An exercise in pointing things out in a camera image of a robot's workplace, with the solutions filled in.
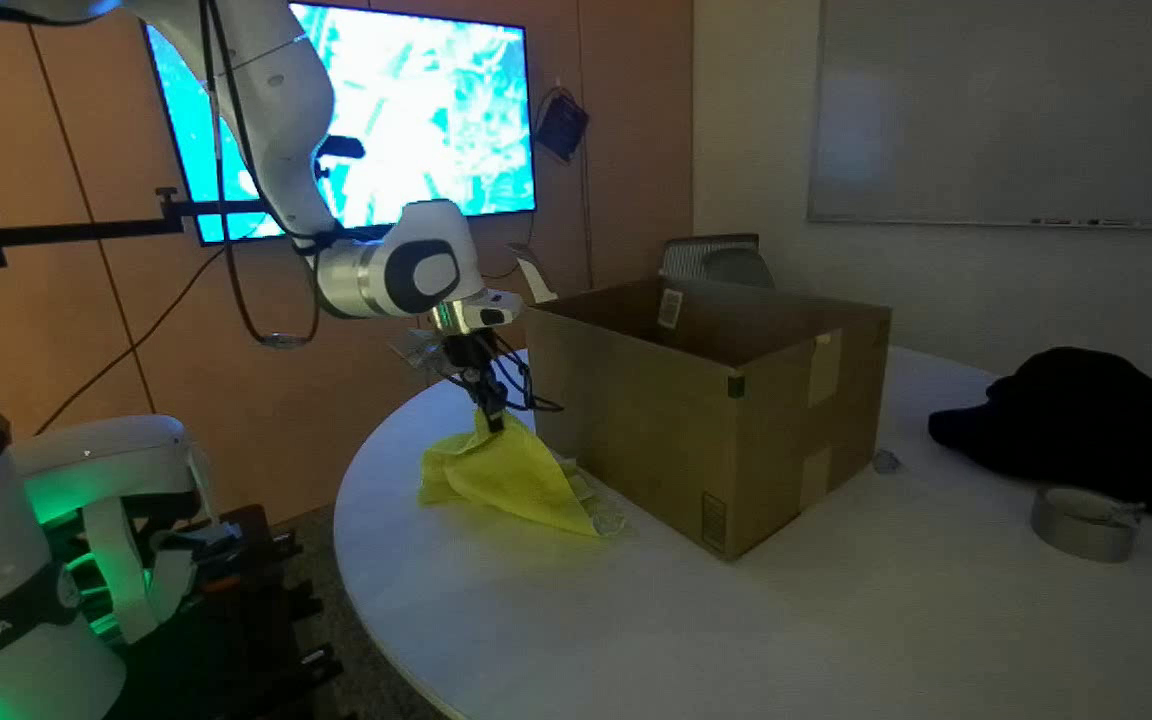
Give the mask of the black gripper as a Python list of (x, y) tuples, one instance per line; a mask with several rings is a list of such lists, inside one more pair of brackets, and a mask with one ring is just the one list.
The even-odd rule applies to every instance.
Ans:
[(462, 384), (475, 400), (475, 430), (481, 434), (505, 434), (508, 420), (508, 388), (498, 376), (493, 359), (498, 354), (481, 331), (473, 337), (444, 337), (442, 342), (444, 376)]

